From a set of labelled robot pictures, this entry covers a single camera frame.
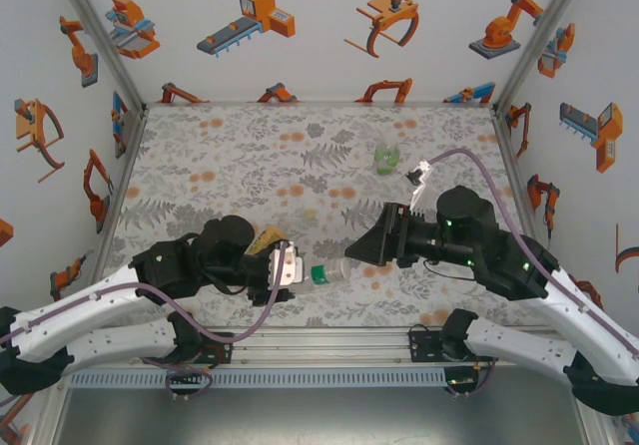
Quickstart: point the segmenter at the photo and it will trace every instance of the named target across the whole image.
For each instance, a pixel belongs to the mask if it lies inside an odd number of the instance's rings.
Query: metal frame
[[[515,206],[517,207],[517,213],[519,214],[521,228],[526,235],[538,239],[534,226],[534,211],[528,199],[526,181],[521,176],[521,171],[519,171],[519,165],[517,164],[517,156],[512,149],[508,126],[506,125],[504,117],[498,113],[494,113],[493,115],[493,124],[495,127],[495,135],[497,136],[497,144],[499,145],[503,164],[506,168],[506,174],[510,180],[510,187],[512,188],[512,195],[515,200]]]
[[[541,56],[546,44],[548,44],[549,38],[554,35],[559,20],[568,8],[570,1],[572,0],[552,0],[544,10],[543,17],[537,26],[535,34],[529,41],[526,50],[499,96],[499,101],[497,102],[497,114],[499,116],[505,117],[519,88]]]
[[[129,179],[131,178],[133,165],[138,157],[138,149],[140,148],[140,142],[142,141],[142,134],[144,133],[144,128],[147,124],[148,115],[148,110],[145,110],[141,117],[136,117],[133,124],[129,144],[127,145],[127,152],[125,153],[124,158],[126,161],[124,171],[120,177],[118,190],[113,196],[109,210],[107,211],[107,217],[103,228],[102,243],[96,257],[96,265],[93,269],[90,283],[96,283],[102,279],[104,267],[107,262],[107,256],[109,255],[109,249],[111,248],[111,240],[113,240],[113,235],[116,232],[120,208],[122,207],[122,203],[124,202],[124,198],[127,193],[127,186],[129,184]]]
[[[69,0],[80,18],[80,22],[87,34],[95,43],[96,49],[102,60],[105,62],[113,74],[118,86],[122,88],[122,93],[127,99],[129,109],[136,111],[136,115],[141,115],[145,109],[144,101],[138,88],[131,79],[131,76],[120,60],[120,55],[109,39],[109,34],[102,26],[100,16],[96,13],[89,0]]]
[[[92,368],[71,376],[70,388],[144,390],[165,389],[167,370],[161,368]],[[232,368],[209,372],[212,386],[220,389],[257,388],[377,388],[445,387],[443,367],[350,367],[350,368]],[[197,389],[208,380],[197,375],[174,390]]]
[[[372,103],[359,103],[355,101],[316,101],[316,102],[296,102],[296,103],[279,103],[271,101],[268,103],[258,103],[258,101],[210,101],[208,103],[150,103],[148,109],[153,108],[207,108],[212,106],[246,106],[247,104],[260,104],[264,108],[295,108],[295,107],[344,107],[350,106],[354,108],[454,108],[454,109],[491,109],[490,104],[481,104],[479,102],[467,103],[444,103],[442,101],[406,101],[404,103],[396,103],[394,101],[374,101]]]
[[[378,107],[377,105],[361,105],[362,107]],[[432,104],[435,107],[483,107],[478,105],[444,105],[441,103]],[[265,105],[265,107],[287,107],[287,105]],[[126,184],[130,178],[135,158],[144,131],[147,114],[138,121],[133,137],[130,141],[129,148],[131,152],[127,158],[127,164],[123,173],[121,186],[118,194],[114,199],[113,211],[119,211]],[[514,160],[514,151],[506,134],[507,128],[502,119],[493,118],[495,120],[495,131],[498,137],[499,147],[501,149],[507,173],[512,178],[511,182],[519,182],[519,172],[516,161]],[[517,210],[522,219],[522,226],[525,233],[533,234],[531,222],[526,224],[526,220],[530,220],[530,214],[526,210],[527,202],[524,200],[521,191],[514,188],[515,202]],[[99,279],[102,275],[104,261],[109,250],[110,242],[115,232],[117,224],[117,213],[112,213],[107,218],[107,227],[104,237],[104,243],[99,255],[94,276]],[[556,332],[549,327],[514,327],[515,329],[524,330],[545,337],[555,337]],[[216,331],[241,332],[242,329],[236,327],[216,328]],[[424,367],[438,368],[441,366],[455,366],[458,363],[451,364],[414,364],[410,361],[410,352],[408,349],[408,341],[406,335],[408,327],[390,327],[390,328],[279,328],[266,327],[262,328],[253,336],[243,340],[241,344],[236,345],[233,354],[233,361],[224,368],[230,369],[318,369],[322,368],[326,371],[339,368],[391,368],[396,370],[414,370]],[[506,362],[498,362],[499,366],[511,365]],[[123,368],[130,369],[148,369],[148,365],[141,360],[132,360],[128,363],[110,364],[98,368]],[[29,443],[54,443],[56,432],[59,430],[58,424],[63,420],[65,410],[65,398],[69,389],[69,380],[61,381],[56,387],[51,388],[46,393],[47,402],[42,411],[42,418],[36,426],[33,437]],[[609,431],[613,429],[612,421],[609,417],[592,412],[586,407],[575,402],[574,411],[576,419],[583,426],[583,433],[587,443],[592,445],[614,443],[611,441]]]

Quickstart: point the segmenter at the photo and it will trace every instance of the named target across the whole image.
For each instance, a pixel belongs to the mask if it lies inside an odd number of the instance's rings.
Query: orange robot illustration
[[[0,247],[13,238],[13,226],[0,219]]]
[[[370,34],[368,35],[368,39],[366,40],[366,47],[359,46],[357,43],[352,41],[351,39],[344,39],[345,42],[349,43],[351,46],[355,46],[360,49],[364,53],[369,54],[373,58],[378,58],[379,56],[375,53],[375,41],[378,36],[386,38],[389,41],[392,41],[397,46],[404,47],[408,44],[408,41],[412,38],[417,30],[417,26],[419,25],[419,13],[417,12],[417,7],[419,6],[413,0],[370,0],[368,1],[368,6],[378,14],[370,14],[368,11],[357,8],[357,12],[363,14],[366,18],[370,19],[372,22],[370,26]],[[408,20],[410,24],[408,25],[408,29],[404,33],[404,35],[400,39],[395,39],[392,36],[384,33],[386,29],[388,29],[393,24]]]
[[[363,96],[357,99],[356,103],[372,103],[372,97],[375,95],[377,91],[382,89],[397,89],[397,94],[395,95],[396,103],[403,103],[406,100],[406,96],[410,92],[410,88],[412,88],[412,79],[408,78],[405,81],[380,81],[378,83],[371,84],[366,89],[366,92],[363,93]]]
[[[222,51],[228,52],[232,45],[240,45],[241,39],[251,39],[256,32],[273,30],[287,38],[296,33],[296,18],[276,7],[276,0],[240,0],[240,8],[242,17],[200,41],[200,51],[217,58]]]
[[[62,126],[56,115],[49,106],[42,104],[37,99],[25,103],[22,99],[16,99],[14,103],[14,109],[17,114],[16,117],[16,139],[22,139],[25,136],[29,136],[29,142],[20,146],[17,151],[20,153],[30,146],[36,148],[36,150],[42,155],[46,163],[52,168],[47,174],[38,180],[41,183],[56,171],[59,171],[64,167],[64,163],[59,163],[54,160],[49,154],[48,148],[64,138],[62,132]],[[47,142],[44,136],[44,119],[48,117],[53,123],[53,127],[58,134],[58,137],[52,141]]]
[[[570,23],[567,28],[559,28],[552,41],[549,41],[537,61],[537,70],[554,78],[557,70],[567,61],[568,51],[575,41],[575,23]]]
[[[109,194],[103,199],[91,189],[91,174],[93,173],[93,168],[98,170],[98,173],[100,173],[102,179],[105,180],[109,189]],[[109,202],[111,201],[111,194],[113,193],[113,183],[111,182],[111,178],[107,174],[107,170],[104,168],[102,161],[100,161],[100,158],[93,149],[89,150],[89,162],[84,170],[82,185],[87,198],[89,198],[89,210],[96,220],[96,233],[100,233],[102,231],[102,227],[104,227],[104,220],[107,216],[107,211],[109,210]]]
[[[486,35],[482,39],[473,41],[468,47],[486,59],[496,58],[509,53],[521,46],[512,38],[512,32],[517,26],[521,12],[525,11],[533,18],[536,26],[541,19],[543,9],[533,0],[510,0],[512,6],[507,16],[499,16],[486,27]]]
[[[175,97],[179,97],[190,103],[208,103],[209,101],[203,101],[197,98],[191,93],[187,93],[184,89],[178,88],[173,83],[166,83],[162,86],[162,99],[157,101],[158,104],[171,104]]]
[[[109,37],[118,52],[132,59],[147,56],[160,47],[156,40],[155,24],[144,17],[140,6],[132,0],[112,0],[113,9],[106,17],[113,24]]]
[[[616,103],[610,103],[596,119],[571,105],[561,103],[559,120],[574,134],[588,138],[596,153],[596,167],[605,173],[617,159],[617,139],[623,133],[623,115]]]
[[[517,159],[521,157],[523,153],[528,149],[528,130],[530,128],[530,103],[524,104],[521,108],[516,106],[510,106],[508,113],[506,114],[506,125],[508,131],[512,134],[512,130],[519,126],[519,118],[523,116],[523,138],[521,140],[521,146],[517,151]]]
[[[274,86],[267,88],[267,90],[258,99],[258,103],[267,103],[273,98],[275,98],[279,103],[296,103],[298,101],[298,98],[287,91],[287,88],[285,88],[282,83],[277,83]]]
[[[77,32],[84,31],[84,27],[80,21],[67,21],[64,16],[60,16],[60,30],[73,44],[71,57],[73,64],[82,73],[80,76],[82,87],[88,88],[92,84],[96,84],[98,82],[98,55],[87,53],[76,36]]]
[[[444,103],[467,103],[475,99],[479,100],[480,104],[487,104],[492,98],[492,93],[495,90],[495,83],[486,83],[476,88],[465,88],[463,91],[459,91],[457,94],[447,97],[443,100]]]
[[[53,297],[53,301],[57,302],[62,299],[62,292],[65,288],[75,282],[82,275],[82,264],[87,257],[93,253],[93,250],[88,250],[87,253],[75,259],[75,261],[68,265],[61,272],[51,272],[49,280],[51,281],[51,289],[49,293]]]

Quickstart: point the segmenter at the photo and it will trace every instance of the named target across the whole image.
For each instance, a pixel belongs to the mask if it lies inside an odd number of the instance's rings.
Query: metal base plate
[[[91,59],[93,60],[93,71],[91,71],[91,74],[89,76],[84,76],[82,73],[80,74],[83,88],[88,88],[98,82],[98,55],[96,53],[92,54]]]
[[[213,387],[222,388],[373,388],[373,387],[443,387],[443,368],[359,367],[359,368],[285,368],[234,369],[216,368]],[[88,369],[71,376],[71,388],[162,389],[167,371],[162,369]],[[203,378],[172,388],[200,388]]]
[[[483,38],[478,39],[477,41],[474,41],[468,45],[468,47],[472,49],[475,53],[477,53],[480,56],[483,56],[486,59],[492,59],[492,58],[496,58],[497,56],[504,55],[506,53],[509,53],[510,51],[519,49],[520,46],[521,45],[513,39],[512,41],[510,41],[508,46],[504,46],[503,48],[498,48],[498,49],[486,48],[483,45]]]

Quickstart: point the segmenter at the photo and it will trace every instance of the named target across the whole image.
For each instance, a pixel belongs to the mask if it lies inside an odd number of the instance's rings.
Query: yellow object
[[[284,238],[287,238],[287,236],[281,230],[279,230],[277,227],[269,225],[267,228],[265,228],[264,232],[260,234],[256,241],[251,244],[249,250],[247,251],[247,254],[255,255],[256,253],[267,248],[273,242],[277,242],[278,240],[282,240]]]

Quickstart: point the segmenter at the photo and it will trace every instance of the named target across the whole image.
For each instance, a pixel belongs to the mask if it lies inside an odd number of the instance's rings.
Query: green bottle cap
[[[311,280],[315,285],[328,283],[323,265],[316,265],[314,267],[311,267]]]

